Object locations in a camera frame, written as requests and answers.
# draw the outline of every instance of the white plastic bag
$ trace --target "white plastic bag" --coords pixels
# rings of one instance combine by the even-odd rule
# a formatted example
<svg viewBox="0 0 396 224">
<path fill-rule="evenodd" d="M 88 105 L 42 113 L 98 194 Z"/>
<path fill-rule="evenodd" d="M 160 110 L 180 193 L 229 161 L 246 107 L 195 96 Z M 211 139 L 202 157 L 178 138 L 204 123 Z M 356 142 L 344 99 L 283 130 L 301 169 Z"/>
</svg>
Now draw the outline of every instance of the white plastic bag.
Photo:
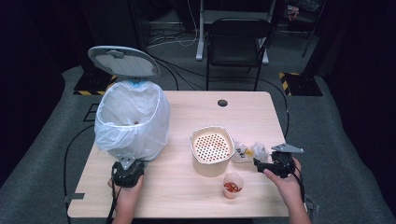
<svg viewBox="0 0 396 224">
<path fill-rule="evenodd" d="M 158 85 L 124 80 L 110 87 L 96 111 L 95 143 L 116 158 L 152 161 L 168 140 L 170 105 Z"/>
</svg>

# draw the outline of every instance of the wooden table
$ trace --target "wooden table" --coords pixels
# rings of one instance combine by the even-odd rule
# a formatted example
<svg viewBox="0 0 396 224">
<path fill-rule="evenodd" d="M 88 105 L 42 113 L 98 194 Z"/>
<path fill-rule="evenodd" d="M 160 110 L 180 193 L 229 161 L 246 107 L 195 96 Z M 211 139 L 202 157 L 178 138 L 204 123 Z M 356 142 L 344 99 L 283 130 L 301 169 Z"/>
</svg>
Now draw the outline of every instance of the wooden table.
<svg viewBox="0 0 396 224">
<path fill-rule="evenodd" d="M 190 135 L 206 126 L 222 126 L 234 141 L 267 148 L 285 142 L 271 96 L 263 91 L 166 91 L 171 105 L 169 140 L 161 155 L 148 164 L 135 217 L 286 217 L 276 186 L 252 163 L 230 163 L 245 181 L 234 200 L 222 195 L 223 175 L 204 177 L 192 166 Z M 218 105 L 226 100 L 227 106 Z M 70 217 L 107 217 L 111 188 L 106 184 L 116 159 L 93 145 L 76 193 Z"/>
</svg>

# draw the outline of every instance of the gray carpet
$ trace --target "gray carpet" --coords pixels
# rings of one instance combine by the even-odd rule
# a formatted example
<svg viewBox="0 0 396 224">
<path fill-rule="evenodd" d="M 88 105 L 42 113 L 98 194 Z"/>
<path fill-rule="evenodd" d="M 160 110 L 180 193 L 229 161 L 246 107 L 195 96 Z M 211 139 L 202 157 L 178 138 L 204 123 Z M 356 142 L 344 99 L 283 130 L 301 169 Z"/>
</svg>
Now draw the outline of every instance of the gray carpet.
<svg viewBox="0 0 396 224">
<path fill-rule="evenodd" d="M 371 171 L 345 135 L 337 107 L 322 77 L 316 81 L 322 97 L 287 96 L 286 113 L 278 73 L 302 72 L 314 48 L 301 57 L 306 39 L 301 35 L 276 33 L 268 49 L 270 63 L 262 69 L 259 91 L 273 97 L 276 113 L 287 143 L 303 147 L 295 155 L 303 165 L 306 194 L 320 206 L 315 223 L 396 223 L 385 204 Z M 205 58 L 195 61 L 197 43 L 183 47 L 178 43 L 148 48 L 162 60 L 203 75 Z M 163 67 L 153 79 L 164 90 L 200 90 L 182 78 L 174 77 Z M 183 78 L 203 88 L 202 76 L 178 69 Z M 82 130 L 93 125 L 83 121 L 92 104 L 101 96 L 74 95 L 73 89 L 82 75 L 80 67 L 64 72 L 64 95 L 47 124 L 20 164 L 0 189 L 0 223 L 67 223 L 64 203 L 63 166 L 68 144 Z M 93 128 L 84 131 L 69 148 L 66 163 L 67 192 L 74 192 L 93 143 Z M 105 223 L 104 219 L 72 219 L 72 223 Z M 286 218 L 256 218 L 256 224 L 287 223 Z"/>
</svg>

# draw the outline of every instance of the trash can lid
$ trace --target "trash can lid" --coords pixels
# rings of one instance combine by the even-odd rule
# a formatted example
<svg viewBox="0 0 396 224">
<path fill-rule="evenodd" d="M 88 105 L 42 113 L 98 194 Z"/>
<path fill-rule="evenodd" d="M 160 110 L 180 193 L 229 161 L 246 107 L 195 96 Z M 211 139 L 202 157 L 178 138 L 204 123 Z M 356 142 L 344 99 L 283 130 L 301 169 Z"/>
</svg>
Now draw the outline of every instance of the trash can lid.
<svg viewBox="0 0 396 224">
<path fill-rule="evenodd" d="M 94 65 L 118 77 L 157 77 L 158 64 L 145 52 L 121 46 L 96 46 L 88 50 Z"/>
</svg>

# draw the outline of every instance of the clear plastic cup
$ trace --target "clear plastic cup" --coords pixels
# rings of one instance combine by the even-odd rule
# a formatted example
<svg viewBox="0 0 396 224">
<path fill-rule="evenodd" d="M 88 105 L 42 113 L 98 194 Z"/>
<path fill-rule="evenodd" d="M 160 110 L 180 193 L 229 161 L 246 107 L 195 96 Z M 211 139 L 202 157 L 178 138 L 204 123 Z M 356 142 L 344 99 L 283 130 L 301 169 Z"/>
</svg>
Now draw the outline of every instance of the clear plastic cup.
<svg viewBox="0 0 396 224">
<path fill-rule="evenodd" d="M 228 173 L 223 178 L 223 195 L 226 199 L 234 199 L 244 187 L 244 180 L 238 173 Z"/>
</svg>

